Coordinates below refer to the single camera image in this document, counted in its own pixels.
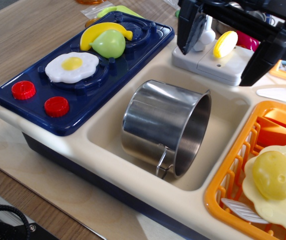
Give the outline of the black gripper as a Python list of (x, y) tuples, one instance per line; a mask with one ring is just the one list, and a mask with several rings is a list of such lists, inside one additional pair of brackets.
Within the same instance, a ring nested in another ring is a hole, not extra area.
[[(232, 1), (179, 1), (177, 45), (184, 55), (188, 54), (204, 30), (206, 16), (211, 16), (259, 40), (261, 44), (242, 72), (239, 84), (242, 87), (250, 87), (270, 71), (279, 60), (286, 60), (286, 42), (267, 41), (277, 36), (282, 30), (286, 35), (286, 0), (238, 0), (237, 3), (245, 11), (230, 6), (230, 2)], [(280, 19), (281, 23), (272, 26), (249, 15), (248, 11), (270, 14)]]

